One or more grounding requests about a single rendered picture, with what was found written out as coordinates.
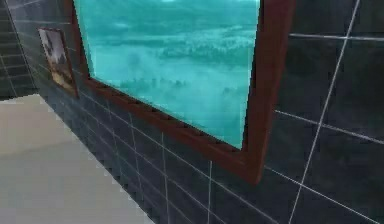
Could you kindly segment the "brown framed wall picture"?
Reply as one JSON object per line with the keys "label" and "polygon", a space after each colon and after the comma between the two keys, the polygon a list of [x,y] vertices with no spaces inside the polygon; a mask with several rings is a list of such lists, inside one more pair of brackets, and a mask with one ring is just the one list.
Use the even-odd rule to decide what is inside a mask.
{"label": "brown framed wall picture", "polygon": [[60,29],[40,27],[38,34],[53,82],[69,95],[78,98],[77,85],[63,32]]}

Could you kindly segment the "brown framed window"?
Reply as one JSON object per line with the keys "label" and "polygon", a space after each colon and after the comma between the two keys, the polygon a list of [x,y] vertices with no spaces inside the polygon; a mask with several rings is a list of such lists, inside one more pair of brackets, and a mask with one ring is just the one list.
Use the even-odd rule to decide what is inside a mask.
{"label": "brown framed window", "polygon": [[63,0],[84,82],[260,181],[296,0]]}

